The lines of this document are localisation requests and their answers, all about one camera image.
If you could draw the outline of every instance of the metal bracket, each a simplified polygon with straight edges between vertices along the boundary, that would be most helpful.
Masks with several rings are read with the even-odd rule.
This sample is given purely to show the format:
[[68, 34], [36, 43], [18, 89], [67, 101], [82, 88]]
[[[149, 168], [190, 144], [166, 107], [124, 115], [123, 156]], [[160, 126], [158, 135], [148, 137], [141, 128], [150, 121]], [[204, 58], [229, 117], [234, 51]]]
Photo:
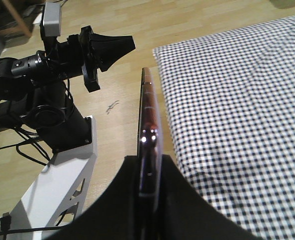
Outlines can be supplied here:
[[[74, 218], [82, 213], [98, 152], [96, 122], [90, 118], [92, 142], [53, 156], [10, 213], [11, 230], [54, 227], [64, 211]], [[17, 233], [7, 238], [40, 240], [51, 233]]]

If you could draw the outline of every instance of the wooden floor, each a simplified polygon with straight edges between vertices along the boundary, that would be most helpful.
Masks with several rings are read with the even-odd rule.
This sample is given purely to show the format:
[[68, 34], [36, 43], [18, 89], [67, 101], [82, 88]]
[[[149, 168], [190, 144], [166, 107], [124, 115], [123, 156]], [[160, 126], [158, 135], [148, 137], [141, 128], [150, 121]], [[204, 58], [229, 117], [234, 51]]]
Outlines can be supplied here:
[[[175, 158], [152, 49], [295, 15], [295, 0], [69, 0], [62, 8], [62, 36], [91, 25], [101, 35], [132, 35], [136, 50], [107, 72], [99, 73], [100, 91], [88, 93], [83, 78], [71, 80], [75, 105], [97, 122], [98, 159], [87, 195], [88, 207], [108, 186], [126, 155], [137, 151], [141, 69], [156, 80], [164, 128], [164, 153]], [[43, 50], [39, 28], [23, 45], [8, 47], [2, 57], [23, 58]], [[108, 107], [118, 101], [107, 114]], [[0, 147], [18, 143], [11, 130], [0, 133]], [[22, 148], [40, 158], [31, 147]], [[22, 159], [15, 149], [0, 150], [0, 215], [9, 212], [38, 175], [41, 166]]]

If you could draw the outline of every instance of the checkered fabric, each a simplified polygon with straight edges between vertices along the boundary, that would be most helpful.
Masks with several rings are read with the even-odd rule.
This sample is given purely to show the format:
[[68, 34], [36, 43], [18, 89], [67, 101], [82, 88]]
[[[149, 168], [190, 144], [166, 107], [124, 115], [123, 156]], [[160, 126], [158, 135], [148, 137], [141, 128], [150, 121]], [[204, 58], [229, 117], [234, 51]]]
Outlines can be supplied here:
[[254, 235], [295, 239], [295, 16], [153, 53], [182, 174]]

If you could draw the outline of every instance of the robotic arm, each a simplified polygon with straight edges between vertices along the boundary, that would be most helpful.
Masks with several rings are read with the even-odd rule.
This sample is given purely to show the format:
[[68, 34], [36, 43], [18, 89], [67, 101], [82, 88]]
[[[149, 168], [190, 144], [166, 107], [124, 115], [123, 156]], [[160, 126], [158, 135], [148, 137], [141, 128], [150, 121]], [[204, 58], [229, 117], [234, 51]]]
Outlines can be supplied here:
[[59, 4], [45, 4], [40, 25], [44, 51], [22, 59], [0, 58], [0, 101], [7, 100], [0, 103], [0, 131], [26, 124], [54, 152], [82, 146], [89, 135], [63, 80], [83, 75], [88, 92], [99, 90], [97, 69], [107, 71], [135, 49], [131, 36], [103, 36], [90, 26], [58, 42], [60, 15]]

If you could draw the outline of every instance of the white metal stand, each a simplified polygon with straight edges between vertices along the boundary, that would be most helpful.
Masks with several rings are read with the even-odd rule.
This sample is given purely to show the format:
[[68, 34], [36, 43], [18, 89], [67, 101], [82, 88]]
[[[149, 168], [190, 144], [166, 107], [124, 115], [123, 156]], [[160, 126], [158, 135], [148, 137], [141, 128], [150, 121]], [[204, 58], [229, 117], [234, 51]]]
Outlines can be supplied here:
[[[10, 213], [11, 230], [54, 227], [60, 215], [82, 213], [97, 159], [96, 122], [91, 116], [92, 143], [60, 152], [29, 187]], [[52, 231], [9, 234], [8, 240], [40, 240]]]

